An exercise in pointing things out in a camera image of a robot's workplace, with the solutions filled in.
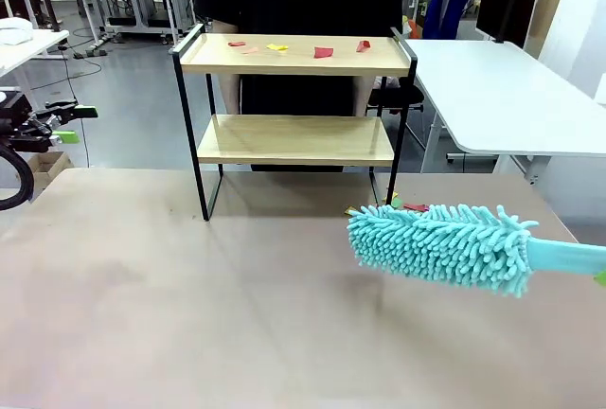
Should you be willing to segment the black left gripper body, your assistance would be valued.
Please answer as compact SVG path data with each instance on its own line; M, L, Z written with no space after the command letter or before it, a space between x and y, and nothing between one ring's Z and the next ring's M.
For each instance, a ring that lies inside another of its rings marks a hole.
M3 92L0 99L0 144L14 151L46 152L52 146L51 131L34 116L27 97Z

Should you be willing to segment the teal microfiber duster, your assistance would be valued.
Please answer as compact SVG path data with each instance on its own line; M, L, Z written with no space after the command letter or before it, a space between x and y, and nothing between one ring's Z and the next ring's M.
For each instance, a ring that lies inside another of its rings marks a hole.
M596 276L606 246L541 240L534 221L499 206L445 204L426 212L363 206L349 216L348 240L362 266L392 275L522 296L537 271Z

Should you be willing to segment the two-tier wooden metal shelf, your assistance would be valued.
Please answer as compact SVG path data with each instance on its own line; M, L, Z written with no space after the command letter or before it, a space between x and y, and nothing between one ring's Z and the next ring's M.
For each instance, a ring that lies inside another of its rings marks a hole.
M415 83L418 57L397 29L391 37L263 35L207 33L202 24L171 50L172 62L187 131L202 217L210 220L219 188L206 194L203 164L218 169L226 164L267 166L360 167L390 170L384 201L394 198L409 102L403 102L398 137L388 140L379 116L220 115L214 106L214 75L282 75L332 77L395 77ZM357 53L361 40L371 47ZM228 42L246 42L230 47ZM268 44L287 45L276 52ZM316 46L331 47L330 58L315 59ZM259 52L241 52L257 47ZM201 139L195 137L185 75L203 74L210 119Z

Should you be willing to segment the open cardboard box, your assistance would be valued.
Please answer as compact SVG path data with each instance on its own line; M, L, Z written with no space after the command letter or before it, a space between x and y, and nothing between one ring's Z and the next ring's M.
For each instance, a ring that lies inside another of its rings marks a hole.
M74 167L68 154L64 151L35 153L27 161L34 178L34 189L47 188L65 169Z

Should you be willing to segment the small white desk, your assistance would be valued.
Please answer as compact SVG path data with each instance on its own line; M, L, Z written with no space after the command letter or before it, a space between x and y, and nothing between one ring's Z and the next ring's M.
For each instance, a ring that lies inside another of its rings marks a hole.
M0 45L0 78L12 74L18 82L21 92L34 109L37 109L39 105L34 97L23 65L32 59L64 61L64 56L49 56L47 49L64 41L68 35L67 30L53 32L47 29L35 29L32 39L27 42L18 45Z

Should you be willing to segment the white cloth bundle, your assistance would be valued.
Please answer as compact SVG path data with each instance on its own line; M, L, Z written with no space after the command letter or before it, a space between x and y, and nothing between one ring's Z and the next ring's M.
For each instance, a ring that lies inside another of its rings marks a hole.
M34 35L33 25L20 17L0 19L0 45L18 45L31 41Z

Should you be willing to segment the large white desk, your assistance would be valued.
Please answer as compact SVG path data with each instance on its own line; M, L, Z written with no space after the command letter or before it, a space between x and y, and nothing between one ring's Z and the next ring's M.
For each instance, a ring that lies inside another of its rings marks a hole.
M411 40L435 117L421 169L441 131L464 152L513 160L538 182L550 159L606 157L606 109L512 43Z

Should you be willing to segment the black office chair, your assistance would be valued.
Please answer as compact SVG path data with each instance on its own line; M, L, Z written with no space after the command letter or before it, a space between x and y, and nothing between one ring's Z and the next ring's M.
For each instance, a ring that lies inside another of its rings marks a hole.
M415 84L406 87L403 81L397 78L377 77L365 110L367 112L382 110L391 115L398 115L402 111L405 100L409 102L408 111L420 112L421 134L424 134L425 97Z

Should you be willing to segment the black computer monitor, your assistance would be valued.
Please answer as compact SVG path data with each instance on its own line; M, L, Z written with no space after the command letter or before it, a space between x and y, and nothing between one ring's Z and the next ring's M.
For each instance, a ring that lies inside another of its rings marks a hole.
M476 30L495 39L505 18L509 0L480 0ZM514 0L508 16L504 40L521 49L526 44L537 0Z

